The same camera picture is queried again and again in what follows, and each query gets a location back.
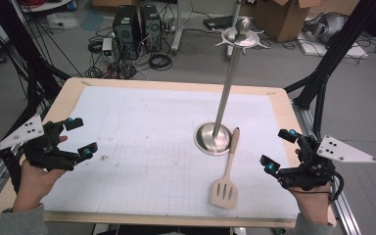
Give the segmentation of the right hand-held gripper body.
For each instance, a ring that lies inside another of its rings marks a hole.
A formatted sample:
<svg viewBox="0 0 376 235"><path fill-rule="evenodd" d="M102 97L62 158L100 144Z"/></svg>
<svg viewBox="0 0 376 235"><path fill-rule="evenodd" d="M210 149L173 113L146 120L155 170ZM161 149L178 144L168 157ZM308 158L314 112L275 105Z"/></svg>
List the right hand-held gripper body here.
<svg viewBox="0 0 376 235"><path fill-rule="evenodd" d="M321 141L317 141L311 135L303 136L299 133L296 142L301 150L298 154L300 165L278 170L278 181L285 189L300 187L308 191L314 187L326 185L339 175L333 164L334 161L340 163L376 163L376 157L330 135L325 135Z"/></svg>

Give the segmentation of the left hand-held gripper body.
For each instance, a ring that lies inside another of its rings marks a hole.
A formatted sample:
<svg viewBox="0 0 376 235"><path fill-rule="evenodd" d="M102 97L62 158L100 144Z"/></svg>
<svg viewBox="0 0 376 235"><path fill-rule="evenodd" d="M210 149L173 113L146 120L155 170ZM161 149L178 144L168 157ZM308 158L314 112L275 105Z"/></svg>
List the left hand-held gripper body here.
<svg viewBox="0 0 376 235"><path fill-rule="evenodd" d="M77 164L77 153L61 151L58 148L60 135L65 130L61 121L48 121L42 125L44 134L23 144L26 159L31 165L47 170L73 170Z"/></svg>

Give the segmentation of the wooden slotted spatula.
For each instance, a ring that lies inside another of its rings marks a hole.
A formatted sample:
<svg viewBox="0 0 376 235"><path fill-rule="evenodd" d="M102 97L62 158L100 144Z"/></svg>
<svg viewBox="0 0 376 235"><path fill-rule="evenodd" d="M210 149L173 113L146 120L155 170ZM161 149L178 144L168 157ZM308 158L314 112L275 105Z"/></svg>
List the wooden slotted spatula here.
<svg viewBox="0 0 376 235"><path fill-rule="evenodd" d="M240 137L240 128L236 127L233 131L228 161L223 176L215 180L211 185L211 203L213 205L233 210L238 198L238 189L231 180L231 168L235 157L238 141Z"/></svg>

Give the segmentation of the person's left hand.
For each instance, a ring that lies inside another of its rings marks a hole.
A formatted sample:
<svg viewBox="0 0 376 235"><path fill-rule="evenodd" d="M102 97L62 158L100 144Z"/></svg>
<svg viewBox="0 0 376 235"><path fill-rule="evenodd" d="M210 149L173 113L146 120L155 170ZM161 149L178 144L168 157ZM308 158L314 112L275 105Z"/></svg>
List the person's left hand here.
<svg viewBox="0 0 376 235"><path fill-rule="evenodd" d="M20 189L13 203L12 212L27 212L38 208L41 200L65 173L66 171L62 169L46 171L24 160Z"/></svg>

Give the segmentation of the person's right hand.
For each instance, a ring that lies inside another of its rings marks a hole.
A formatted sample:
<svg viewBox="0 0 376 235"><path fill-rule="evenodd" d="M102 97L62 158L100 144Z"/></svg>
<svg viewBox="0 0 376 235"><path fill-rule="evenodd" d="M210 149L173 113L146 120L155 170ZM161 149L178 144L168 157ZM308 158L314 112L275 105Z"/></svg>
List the person's right hand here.
<svg viewBox="0 0 376 235"><path fill-rule="evenodd" d="M296 199L300 213L305 219L319 225L329 224L330 183L312 188L308 191L300 187L290 187L288 191Z"/></svg>

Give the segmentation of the white grid paper mat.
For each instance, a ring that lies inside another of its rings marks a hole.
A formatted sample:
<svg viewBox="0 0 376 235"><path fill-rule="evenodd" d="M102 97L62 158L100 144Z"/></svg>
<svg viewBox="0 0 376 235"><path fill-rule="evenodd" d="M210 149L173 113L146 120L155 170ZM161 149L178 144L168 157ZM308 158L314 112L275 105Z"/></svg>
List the white grid paper mat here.
<svg viewBox="0 0 376 235"><path fill-rule="evenodd" d="M43 200L53 212L106 212L231 218L293 218L296 201L259 162L287 165L274 110L266 95L232 94L223 116L240 128L231 168L238 198L233 210L211 203L212 183L228 159L201 152L197 126L214 120L214 92L86 87L72 112L84 125L60 149L96 142L88 161L59 179Z"/></svg>

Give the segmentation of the tall metal utensil stand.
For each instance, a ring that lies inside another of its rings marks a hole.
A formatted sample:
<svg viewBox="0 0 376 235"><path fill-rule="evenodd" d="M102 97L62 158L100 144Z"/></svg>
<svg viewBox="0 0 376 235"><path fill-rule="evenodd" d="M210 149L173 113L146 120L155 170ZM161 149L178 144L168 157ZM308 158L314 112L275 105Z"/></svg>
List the tall metal utensil stand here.
<svg viewBox="0 0 376 235"><path fill-rule="evenodd" d="M232 27L227 28L220 34L221 42L218 43L218 45L231 46L232 55L226 73L217 115L214 122L200 124L194 131L194 142L196 146L202 152L211 156L224 155L230 148L233 134L228 127L222 124L222 119L240 55L245 54L247 49L261 46L259 33L251 30L251 24L249 18L239 18Z"/></svg>

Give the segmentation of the white flat board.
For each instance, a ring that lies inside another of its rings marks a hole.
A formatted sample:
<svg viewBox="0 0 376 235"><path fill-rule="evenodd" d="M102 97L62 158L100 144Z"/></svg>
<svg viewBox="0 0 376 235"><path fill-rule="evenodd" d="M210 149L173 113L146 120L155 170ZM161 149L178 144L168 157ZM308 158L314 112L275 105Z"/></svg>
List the white flat board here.
<svg viewBox="0 0 376 235"><path fill-rule="evenodd" d="M303 54L306 56L323 57L328 51L327 46L310 33L301 32L297 41ZM346 58L352 59L366 59L367 57L368 54L357 43L354 43L346 54Z"/></svg>

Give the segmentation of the large black computer tower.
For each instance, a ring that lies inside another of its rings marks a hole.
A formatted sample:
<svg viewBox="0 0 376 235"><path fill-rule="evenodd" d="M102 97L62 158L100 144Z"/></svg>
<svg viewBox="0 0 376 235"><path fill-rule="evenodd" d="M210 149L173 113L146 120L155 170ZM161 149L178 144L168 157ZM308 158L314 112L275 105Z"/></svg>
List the large black computer tower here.
<svg viewBox="0 0 376 235"><path fill-rule="evenodd" d="M135 5L120 5L113 22L119 55L122 59L139 57L137 46L141 42L140 24Z"/></svg>

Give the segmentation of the brown cardboard box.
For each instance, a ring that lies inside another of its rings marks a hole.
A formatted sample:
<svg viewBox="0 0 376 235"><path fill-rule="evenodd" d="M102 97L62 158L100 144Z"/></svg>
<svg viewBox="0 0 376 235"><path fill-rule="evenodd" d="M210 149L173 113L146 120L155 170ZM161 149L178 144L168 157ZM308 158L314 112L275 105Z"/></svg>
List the brown cardboard box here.
<svg viewBox="0 0 376 235"><path fill-rule="evenodd" d="M302 30L312 7L322 0L257 0L254 12L256 26L277 42L294 40Z"/></svg>

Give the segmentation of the grey bag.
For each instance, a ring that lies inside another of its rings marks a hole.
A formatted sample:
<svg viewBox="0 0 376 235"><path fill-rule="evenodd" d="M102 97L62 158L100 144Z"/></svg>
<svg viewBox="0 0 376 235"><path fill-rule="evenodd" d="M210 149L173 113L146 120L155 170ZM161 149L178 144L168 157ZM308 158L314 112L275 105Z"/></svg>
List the grey bag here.
<svg viewBox="0 0 376 235"><path fill-rule="evenodd" d="M304 22L303 32L309 32L321 43L328 45L339 34L348 18L336 12L320 13L315 18Z"/></svg>

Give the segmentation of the slim black computer tower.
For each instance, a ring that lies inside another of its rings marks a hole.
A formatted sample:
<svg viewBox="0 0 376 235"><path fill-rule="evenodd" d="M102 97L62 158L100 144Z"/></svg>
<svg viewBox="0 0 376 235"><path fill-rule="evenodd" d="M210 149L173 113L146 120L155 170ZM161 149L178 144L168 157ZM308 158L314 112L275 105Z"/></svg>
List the slim black computer tower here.
<svg viewBox="0 0 376 235"><path fill-rule="evenodd" d="M142 36L148 52L162 50L162 20L157 8L153 5L140 7Z"/></svg>

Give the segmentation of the flat black device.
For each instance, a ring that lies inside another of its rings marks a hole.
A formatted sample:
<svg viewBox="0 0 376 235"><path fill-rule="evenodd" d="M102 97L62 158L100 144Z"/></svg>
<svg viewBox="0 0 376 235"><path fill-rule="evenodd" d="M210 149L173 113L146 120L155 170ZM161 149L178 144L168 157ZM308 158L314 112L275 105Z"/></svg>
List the flat black device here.
<svg viewBox="0 0 376 235"><path fill-rule="evenodd" d="M224 29L232 26L232 16L217 17L203 20L208 29Z"/></svg>

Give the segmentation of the black metal frame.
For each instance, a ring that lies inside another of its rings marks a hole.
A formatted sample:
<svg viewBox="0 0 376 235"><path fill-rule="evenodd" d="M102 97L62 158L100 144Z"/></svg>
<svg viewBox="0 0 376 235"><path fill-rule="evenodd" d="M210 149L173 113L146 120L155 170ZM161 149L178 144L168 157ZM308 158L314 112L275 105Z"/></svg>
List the black metal frame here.
<svg viewBox="0 0 376 235"><path fill-rule="evenodd" d="M27 105L7 133L9 136L35 114L41 103L55 100L62 88L57 77L61 81L67 81L70 76L44 59L19 18L11 0L0 0L0 26L18 54L13 53L12 47L1 36L0 45L12 61L19 78L26 82Z"/></svg>
<svg viewBox="0 0 376 235"><path fill-rule="evenodd" d="M287 93L302 88L300 95L293 99L293 104L301 110L308 111L311 102L316 100L311 131L317 138L321 137L327 82L375 14L376 0L359 0L316 69L307 77L284 88Z"/></svg>

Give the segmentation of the grey metal stand post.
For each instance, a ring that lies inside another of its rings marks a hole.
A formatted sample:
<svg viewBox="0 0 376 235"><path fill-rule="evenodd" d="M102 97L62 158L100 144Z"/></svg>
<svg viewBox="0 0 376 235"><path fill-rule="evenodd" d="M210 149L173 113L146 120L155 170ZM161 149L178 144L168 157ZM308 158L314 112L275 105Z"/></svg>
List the grey metal stand post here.
<svg viewBox="0 0 376 235"><path fill-rule="evenodd" d="M176 27L173 42L170 47L170 51L173 55L178 52L182 33L183 33L183 23L182 23L182 2L183 0L177 0L177 15L176 15Z"/></svg>

